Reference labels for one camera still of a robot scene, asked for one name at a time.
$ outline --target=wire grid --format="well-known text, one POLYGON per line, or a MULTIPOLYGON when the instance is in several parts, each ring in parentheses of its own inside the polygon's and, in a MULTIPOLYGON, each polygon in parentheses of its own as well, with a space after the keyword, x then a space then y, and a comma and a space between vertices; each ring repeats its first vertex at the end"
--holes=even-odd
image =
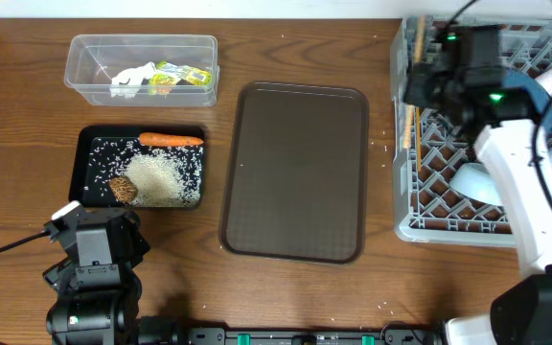
MULTIPOLYGON (((424 61, 431 62, 439 52, 439 44, 432 38, 447 18, 429 17, 426 31, 424 61)), ((526 73, 532 78, 552 68, 552 21, 535 21, 527 24, 501 19, 464 17, 462 25, 500 25, 501 59, 504 65, 526 73)), ((416 18, 408 19, 405 32, 408 56, 412 57, 416 18)), ((510 227, 502 207, 485 204, 455 192, 449 187, 457 169, 471 162, 468 143, 449 136, 442 123, 425 109, 421 115, 421 147, 416 148, 416 130, 412 135, 412 148, 408 159, 412 167, 412 186, 409 190, 413 215, 410 227, 415 229, 465 231, 492 234, 509 234, 510 227), (422 167, 417 171, 417 154, 421 154, 422 167)), ((552 131, 548 141, 552 147, 552 131)))

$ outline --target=clear plastic container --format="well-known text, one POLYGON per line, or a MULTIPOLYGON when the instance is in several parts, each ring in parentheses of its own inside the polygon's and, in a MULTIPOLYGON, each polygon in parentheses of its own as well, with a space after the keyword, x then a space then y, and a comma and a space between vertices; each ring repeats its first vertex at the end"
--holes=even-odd
POLYGON ((217 102, 219 67, 217 40, 201 34, 80 34, 74 37, 67 57, 65 85, 76 89, 93 105, 211 106, 217 102), (112 78, 127 68, 167 61, 212 73, 205 86, 165 86, 172 92, 151 95, 153 86, 139 88, 134 97, 112 95, 112 78))

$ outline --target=empty brown tray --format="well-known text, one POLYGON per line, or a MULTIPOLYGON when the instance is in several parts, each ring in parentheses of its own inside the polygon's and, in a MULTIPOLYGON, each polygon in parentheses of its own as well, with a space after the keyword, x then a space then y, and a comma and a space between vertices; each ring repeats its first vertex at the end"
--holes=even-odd
POLYGON ((368 104, 347 88, 254 82, 238 100, 220 241, 346 264, 363 250, 368 104))

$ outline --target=black tray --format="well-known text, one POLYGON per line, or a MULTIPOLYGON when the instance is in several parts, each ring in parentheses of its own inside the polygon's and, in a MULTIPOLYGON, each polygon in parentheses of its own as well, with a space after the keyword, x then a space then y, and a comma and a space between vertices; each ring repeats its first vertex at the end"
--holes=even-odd
MULTIPOLYGON (((135 153, 130 150, 125 154, 121 152, 132 141, 132 146, 140 153, 147 154, 154 150, 168 150, 168 148, 153 148, 141 146, 137 141, 138 136, 143 132, 156 132, 172 135, 185 135, 200 138, 205 141, 204 131, 199 126, 128 126, 128 125, 97 125, 84 128, 78 137, 76 148, 76 160, 72 172, 72 182, 69 188, 69 200, 77 200, 85 207, 123 207, 124 203, 119 202, 112 194, 107 179, 112 174, 108 164, 115 156, 125 161, 135 153), (103 145, 104 142, 115 143, 115 145, 103 145), (95 148, 103 148, 99 153, 95 148)), ((199 199, 189 207, 173 207, 176 209, 193 209, 197 207, 203 195, 203 175, 205 171, 205 144, 201 147, 188 147, 187 152, 176 152, 178 159, 192 159, 198 161, 201 169, 199 176, 190 173, 188 177, 189 188, 199 190, 199 199)))
POLYGON ((237 254, 346 264, 363 250, 368 104, 353 89, 240 94, 219 238, 237 254))

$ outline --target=white wall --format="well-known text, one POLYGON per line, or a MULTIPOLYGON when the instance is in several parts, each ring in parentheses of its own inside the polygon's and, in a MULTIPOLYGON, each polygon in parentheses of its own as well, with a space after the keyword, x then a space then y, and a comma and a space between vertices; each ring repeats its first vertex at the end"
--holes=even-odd
MULTIPOLYGON (((399 18, 468 0, 0 0, 0 17, 399 18)), ((551 0, 482 0, 467 14, 552 17, 551 0)))

